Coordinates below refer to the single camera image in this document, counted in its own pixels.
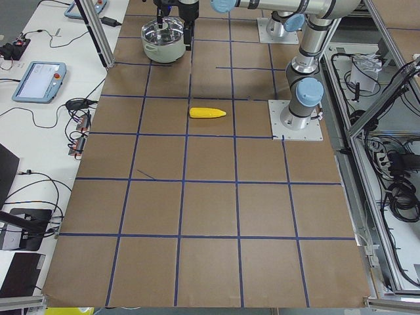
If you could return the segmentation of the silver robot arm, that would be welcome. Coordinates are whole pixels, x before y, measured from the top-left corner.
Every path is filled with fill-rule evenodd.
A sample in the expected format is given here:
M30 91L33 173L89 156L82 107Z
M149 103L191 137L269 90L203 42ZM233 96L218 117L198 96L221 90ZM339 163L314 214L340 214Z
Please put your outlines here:
M214 11L227 13L234 7L239 7L240 1L210 1L210 4ZM157 7L157 21L159 23L163 21L163 17L169 16L171 7L178 7L179 16L184 21L184 38L191 39L194 36L195 20L199 17L199 1L154 1L154 5ZM295 12L286 16L280 16L280 12L285 12L285 10L273 9L272 19L281 23L285 31L294 32L301 28L305 21L303 12L306 7L307 1L301 1Z
M303 38L297 55L286 68L291 91L291 100L280 115L282 124L298 131L307 127L313 109L324 95L323 85L313 77L318 61L329 36L334 34L332 25L351 13L359 1L211 1L211 7L219 13L228 13L236 7L248 10L264 9L274 13L286 12L286 16L272 15L286 31L295 31L301 26Z

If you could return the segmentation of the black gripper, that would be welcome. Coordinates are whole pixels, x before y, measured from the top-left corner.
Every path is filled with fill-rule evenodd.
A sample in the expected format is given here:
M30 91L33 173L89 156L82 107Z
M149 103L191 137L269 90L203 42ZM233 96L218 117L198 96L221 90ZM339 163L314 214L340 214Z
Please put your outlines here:
M192 48L193 38L193 21L199 17L199 0L179 0L178 13L184 20L183 26L183 40L187 51Z
M169 9L169 7L178 6L178 0L154 0L157 9L157 26L159 29L163 28L163 15L161 10Z

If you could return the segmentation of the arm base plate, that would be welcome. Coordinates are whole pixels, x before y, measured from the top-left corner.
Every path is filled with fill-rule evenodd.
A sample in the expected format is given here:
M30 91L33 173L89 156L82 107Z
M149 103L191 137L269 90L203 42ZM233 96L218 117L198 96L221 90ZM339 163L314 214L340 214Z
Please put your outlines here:
M300 118L289 111L288 100L269 100L268 107L273 140L323 141L316 110Z
M271 18L257 18L257 26L260 43L298 45L297 32L288 32L280 22Z

